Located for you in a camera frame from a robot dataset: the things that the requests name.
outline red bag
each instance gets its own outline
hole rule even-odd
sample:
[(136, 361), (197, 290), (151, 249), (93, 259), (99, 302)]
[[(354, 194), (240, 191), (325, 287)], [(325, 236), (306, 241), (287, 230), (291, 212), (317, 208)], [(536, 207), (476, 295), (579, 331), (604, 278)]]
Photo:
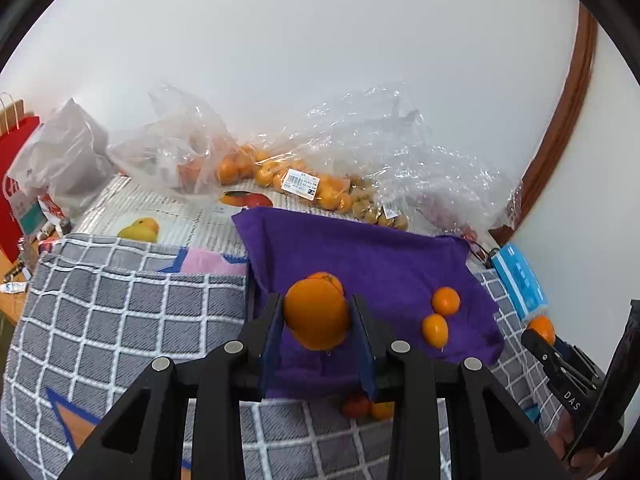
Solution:
[(15, 181), (6, 176), (20, 148), (39, 124), (39, 117), (25, 117), (17, 127), (14, 126), (0, 137), (0, 171), (3, 176), (3, 193), (0, 194), (0, 247), (10, 262), (18, 259), (18, 240), (25, 233), (33, 233), (35, 228), (40, 228), (44, 223), (38, 201), (26, 200)]

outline checkered blanket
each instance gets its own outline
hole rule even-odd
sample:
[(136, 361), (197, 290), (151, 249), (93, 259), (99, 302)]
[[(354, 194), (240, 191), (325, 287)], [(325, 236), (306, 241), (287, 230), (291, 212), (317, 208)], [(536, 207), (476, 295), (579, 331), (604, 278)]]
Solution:
[[(0, 428), (34, 479), (56, 478), (74, 446), (56, 416), (55, 396), (102, 416), (153, 357), (198, 358), (235, 338), (244, 317), (244, 278), (156, 272), (177, 248), (72, 235), (45, 256), (18, 324), (4, 375)], [(477, 274), (500, 307), (506, 345), (492, 371), (523, 407), (541, 408), (549, 431), (558, 402), (535, 359), (520, 345), (520, 324), (492, 271)], [(241, 405), (248, 479), (383, 479), (390, 423), (349, 420), (339, 399), (265, 400)], [(191, 458), (194, 403), (184, 459)], [(450, 479), (446, 409), (440, 415), (441, 476)]]

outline blue tissue package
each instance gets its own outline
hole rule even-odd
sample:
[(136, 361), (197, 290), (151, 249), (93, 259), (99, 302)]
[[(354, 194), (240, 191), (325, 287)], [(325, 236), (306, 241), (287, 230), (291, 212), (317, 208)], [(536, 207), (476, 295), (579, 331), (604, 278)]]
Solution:
[(492, 251), (491, 263), (507, 289), (521, 320), (530, 320), (546, 309), (547, 301), (527, 259), (513, 244)]

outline price label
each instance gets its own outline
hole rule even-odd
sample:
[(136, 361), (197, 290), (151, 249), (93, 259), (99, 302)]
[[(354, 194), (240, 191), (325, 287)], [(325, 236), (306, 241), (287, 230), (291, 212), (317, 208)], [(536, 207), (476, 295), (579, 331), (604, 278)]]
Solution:
[(282, 189), (307, 200), (313, 200), (318, 191), (318, 182), (320, 179), (316, 176), (290, 169), (284, 177)]
[(396, 218), (400, 216), (400, 211), (396, 207), (393, 202), (385, 202), (382, 205), (382, 211), (385, 213), (385, 218), (387, 220), (391, 220), (392, 218)]

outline silver bolt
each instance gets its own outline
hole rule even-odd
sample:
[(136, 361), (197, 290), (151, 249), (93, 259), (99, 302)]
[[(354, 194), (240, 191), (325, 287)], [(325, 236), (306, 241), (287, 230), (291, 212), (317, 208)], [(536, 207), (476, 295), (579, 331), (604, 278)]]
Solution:
[(482, 368), (482, 361), (477, 357), (467, 357), (465, 359), (465, 367), (468, 370), (477, 372), (480, 368)]
[(156, 372), (161, 372), (162, 370), (166, 370), (169, 367), (170, 364), (171, 364), (171, 361), (169, 361), (169, 359), (167, 357), (156, 357), (151, 362), (151, 367)]
[(225, 344), (225, 352), (228, 354), (237, 354), (243, 348), (244, 346), (239, 341), (229, 341)]
[(391, 343), (391, 349), (394, 352), (398, 352), (399, 354), (406, 354), (409, 350), (411, 350), (411, 345), (409, 345), (407, 341), (397, 339)]

